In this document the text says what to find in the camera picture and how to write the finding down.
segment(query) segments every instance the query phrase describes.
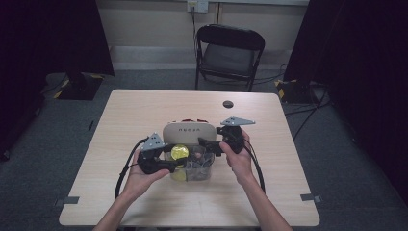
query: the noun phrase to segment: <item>wall outlet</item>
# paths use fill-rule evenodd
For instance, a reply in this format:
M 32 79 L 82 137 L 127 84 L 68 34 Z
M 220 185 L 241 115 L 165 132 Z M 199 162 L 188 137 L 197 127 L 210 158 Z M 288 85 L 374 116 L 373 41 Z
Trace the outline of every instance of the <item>wall outlet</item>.
M 208 0 L 187 1 L 187 12 L 207 13 Z
M 198 12 L 197 1 L 187 1 L 187 12 Z

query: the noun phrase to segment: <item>human arm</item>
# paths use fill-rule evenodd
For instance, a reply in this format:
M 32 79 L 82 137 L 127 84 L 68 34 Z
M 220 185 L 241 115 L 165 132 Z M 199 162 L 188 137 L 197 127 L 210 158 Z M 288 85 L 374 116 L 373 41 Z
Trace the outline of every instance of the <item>human arm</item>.
M 249 136 L 244 130 L 242 130 L 242 135 L 246 140 L 246 148 L 250 150 Z M 259 186 L 252 173 L 251 157 L 249 153 L 243 149 L 240 153 L 236 154 L 226 142 L 221 142 L 219 146 L 227 155 L 228 165 L 237 176 L 238 183 L 243 187 L 260 223 L 261 229 L 263 231 L 292 230 Z
M 95 231 L 100 230 L 116 230 L 123 219 L 126 211 L 131 204 L 143 195 L 153 182 L 163 178 L 169 171 L 167 169 L 159 170 L 153 174 L 144 174 L 144 172 L 137 166 L 137 159 L 140 151 L 137 150 L 133 157 L 133 163 L 129 170 L 128 179 L 123 192 L 109 208 L 105 216 L 93 228 Z

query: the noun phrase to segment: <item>black cable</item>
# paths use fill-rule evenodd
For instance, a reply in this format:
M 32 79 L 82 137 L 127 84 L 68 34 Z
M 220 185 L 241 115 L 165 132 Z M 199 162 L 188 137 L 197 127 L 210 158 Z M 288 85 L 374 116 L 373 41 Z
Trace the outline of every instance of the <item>black cable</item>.
M 255 150 L 254 150 L 253 146 L 251 145 L 251 143 L 249 141 L 247 141 L 247 140 L 244 140 L 244 141 L 246 141 L 249 144 L 249 146 L 251 147 L 251 149 L 252 149 L 252 151 L 251 151 L 246 146 L 243 147 L 249 153 L 249 156 L 251 157 L 251 159 L 254 162 L 256 171 L 258 172 L 259 184 L 261 186 L 262 191 L 264 191 L 264 193 L 265 193 L 266 190 L 265 190 L 264 174 L 262 173 L 261 167 L 259 166 L 258 158 L 256 157 Z
M 192 18 L 192 39 L 194 41 L 194 55 L 197 60 L 197 33 L 195 32 L 195 8 L 190 7 L 191 18 Z
M 263 82 L 258 82 L 258 83 L 254 83 L 253 85 L 260 85 L 260 84 L 264 84 L 267 82 L 271 82 L 273 80 L 275 80 L 276 78 L 284 75 L 285 73 L 279 73 L 277 75 L 274 76 L 269 76 L 269 77 L 265 77 L 265 78 L 258 78 L 258 79 L 254 79 L 254 81 L 259 81 L 259 80 L 265 80 Z M 241 82 L 242 80 L 224 80 L 224 81 L 215 81 L 212 79 L 209 79 L 207 77 L 207 81 L 210 83 L 214 83 L 214 84 L 219 84 L 219 85 L 227 85 L 227 86 L 246 86 L 246 84 L 230 84 L 230 83 L 237 83 L 237 82 Z
M 311 113 L 309 113 L 309 115 L 306 117 L 306 119 L 303 121 L 303 123 L 300 125 L 300 127 L 297 129 L 297 132 L 294 134 L 293 136 L 293 140 L 296 139 L 297 135 L 299 134 L 300 130 L 303 128 L 303 126 L 306 124 L 306 122 L 309 120 L 309 118 L 318 110 L 318 108 L 320 108 L 321 102 L 324 99 L 324 96 L 327 93 L 327 89 L 324 89 L 324 93 L 323 96 L 321 97 L 320 101 L 318 102 L 317 106 L 312 110 Z
M 306 124 L 307 120 L 312 116 L 313 113 L 315 113 L 318 110 L 318 108 L 314 108 L 313 111 L 307 116 L 307 118 L 303 121 L 303 123 L 300 125 L 299 129 L 297 129 L 296 134 L 293 136 L 293 140 L 296 139 L 297 134 L 299 134 L 300 130 L 303 128 L 303 126 Z
M 331 100 L 329 100 L 329 101 L 327 101 L 326 103 L 324 103 L 324 104 L 318 106 L 318 109 L 324 108 L 324 107 L 326 107 L 327 105 L 329 105 L 330 103 L 331 103 Z M 314 109 L 315 109 L 315 108 L 313 108 L 313 109 L 306 109 L 306 110 L 297 111 L 297 112 L 286 113 L 285 116 L 291 116 L 291 115 L 294 115 L 294 114 L 307 113 L 307 112 L 313 111 Z
M 122 172 L 120 172 L 120 174 L 119 174 L 119 179 L 117 179 L 117 184 L 116 184 L 116 188 L 115 188 L 115 199 L 117 199 L 117 197 L 119 196 L 120 186 L 122 185 L 123 178 L 125 177 L 127 170 L 128 170 L 130 167 L 136 165 L 136 164 L 134 164 L 134 165 L 130 165 L 130 166 L 129 166 L 129 163 L 130 163 L 130 161 L 132 160 L 132 157 L 133 157 L 133 155 L 135 154 L 136 149 L 138 148 L 138 146 L 139 146 L 141 143 L 146 142 L 148 139 L 149 139 L 149 138 L 147 137 L 146 139 L 140 140 L 138 143 L 136 143 L 135 147 L 134 147 L 134 148 L 132 149 L 132 151 L 130 152 L 130 155 L 129 155 L 128 160 L 126 161 L 125 167 L 123 167 Z
M 217 7 L 217 24 L 219 23 L 219 9 L 221 9 L 221 3 L 218 2 L 218 7 Z

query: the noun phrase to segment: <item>carpeted floor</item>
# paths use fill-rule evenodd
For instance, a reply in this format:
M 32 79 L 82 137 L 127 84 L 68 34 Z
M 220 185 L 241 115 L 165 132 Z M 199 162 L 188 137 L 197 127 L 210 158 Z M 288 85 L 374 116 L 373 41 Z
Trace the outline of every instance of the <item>carpeted floor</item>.
M 278 70 L 259 70 L 268 78 Z M 39 116 L 0 163 L 0 230 L 91 230 L 63 227 L 62 207 L 112 90 L 193 90 L 195 70 L 118 70 L 106 77 L 92 101 L 56 100 L 45 94 Z M 63 74 L 47 77 L 56 86 Z M 253 91 L 274 92 L 272 82 L 256 81 Z M 200 81 L 200 90 L 243 91 Z M 313 105 L 283 105 L 286 113 Z M 293 134 L 309 113 L 288 115 Z M 408 209 L 377 165 L 353 142 L 352 129 L 328 104 L 318 109 L 295 139 L 311 191 L 319 195 L 320 225 L 295 230 L 408 230 Z

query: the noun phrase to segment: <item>hand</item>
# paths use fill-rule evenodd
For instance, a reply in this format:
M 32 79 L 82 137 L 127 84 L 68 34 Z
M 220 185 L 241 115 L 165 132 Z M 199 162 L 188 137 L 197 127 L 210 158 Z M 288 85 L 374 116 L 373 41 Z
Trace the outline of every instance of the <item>hand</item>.
M 242 130 L 245 147 L 250 150 L 249 136 Z M 219 147 L 227 155 L 227 163 L 237 176 L 237 181 L 241 185 L 247 181 L 254 180 L 252 173 L 251 156 L 244 148 L 240 153 L 235 153 L 231 147 L 224 141 L 219 143 Z
M 132 163 L 132 165 L 135 166 L 130 167 L 128 179 L 121 194 L 122 196 L 126 196 L 132 202 L 143 195 L 153 182 L 162 179 L 170 173 L 168 169 L 161 169 L 153 174 L 145 174 L 140 167 L 136 165 L 139 154 L 140 150 L 136 150 Z

